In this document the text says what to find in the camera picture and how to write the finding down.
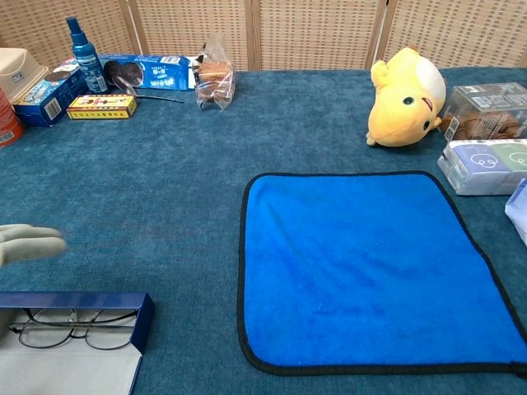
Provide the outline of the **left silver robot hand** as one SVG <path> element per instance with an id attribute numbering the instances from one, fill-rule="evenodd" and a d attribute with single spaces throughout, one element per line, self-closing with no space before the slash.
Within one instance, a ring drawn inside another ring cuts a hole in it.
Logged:
<path id="1" fill-rule="evenodd" d="M 1 225 L 1 266 L 49 258 L 67 247 L 58 230 L 28 224 Z"/>

